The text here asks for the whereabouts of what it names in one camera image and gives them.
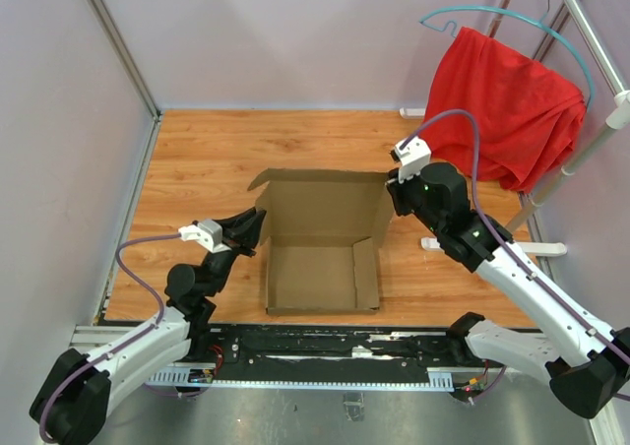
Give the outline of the brown cardboard box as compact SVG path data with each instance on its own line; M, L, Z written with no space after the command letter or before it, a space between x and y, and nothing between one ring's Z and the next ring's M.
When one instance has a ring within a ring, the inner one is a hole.
M250 183L266 210L266 310L374 314L379 250L394 209L384 172L267 168Z

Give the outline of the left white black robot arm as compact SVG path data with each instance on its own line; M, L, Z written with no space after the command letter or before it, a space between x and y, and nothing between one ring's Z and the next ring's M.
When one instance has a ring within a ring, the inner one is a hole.
M212 297L227 284L240 256L252 257L266 212L252 207L227 219L205 219L170 235L194 241L206 255L198 265L177 264L163 294L150 291L157 313L113 342L81 353L61 353L31 403L29 415L45 444L88 444L131 393L170 363L197 362L211 349Z

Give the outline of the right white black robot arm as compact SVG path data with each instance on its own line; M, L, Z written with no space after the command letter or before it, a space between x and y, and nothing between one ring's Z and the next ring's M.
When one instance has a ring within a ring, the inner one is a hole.
M414 175L389 171L386 187L397 215L415 216L448 257L505 293L544 335L528 340L469 313L445 344L453 363L482 358L519 370L582 418L596 417L618 396L629 381L629 330L613 329L553 282L482 210L474 181L433 162Z

